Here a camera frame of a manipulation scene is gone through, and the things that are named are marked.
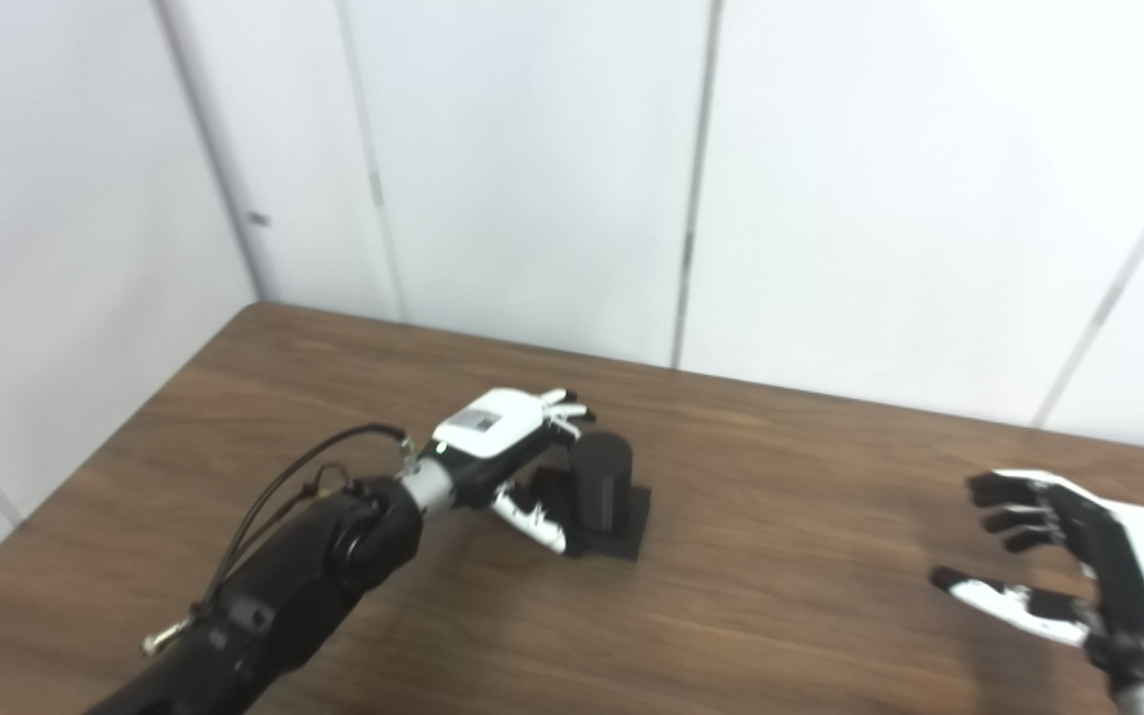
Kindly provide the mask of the white and black right hand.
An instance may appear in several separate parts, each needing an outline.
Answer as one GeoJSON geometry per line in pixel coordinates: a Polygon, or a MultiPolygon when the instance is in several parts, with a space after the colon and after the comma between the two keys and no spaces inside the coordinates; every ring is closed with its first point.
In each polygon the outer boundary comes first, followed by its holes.
{"type": "Polygon", "coordinates": [[[982,529],[1008,553],[1054,546],[1075,558],[1095,598],[977,578],[953,567],[930,571],[950,598],[1035,637],[1080,648],[1106,675],[1121,714],[1144,714],[1144,505],[1101,498],[1057,474],[998,468],[967,483],[982,529]]]}

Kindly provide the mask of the white and black left hand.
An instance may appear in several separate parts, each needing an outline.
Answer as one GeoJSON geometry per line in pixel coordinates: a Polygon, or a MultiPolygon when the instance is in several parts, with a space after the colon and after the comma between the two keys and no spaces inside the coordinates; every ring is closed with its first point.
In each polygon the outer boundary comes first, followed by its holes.
{"type": "Polygon", "coordinates": [[[581,539],[516,477],[549,448],[571,448],[582,439],[582,426],[596,420],[572,390],[531,394],[496,386],[440,421],[419,453],[418,464],[431,467],[439,480],[423,508],[488,508],[555,555],[581,556],[581,539]]]}

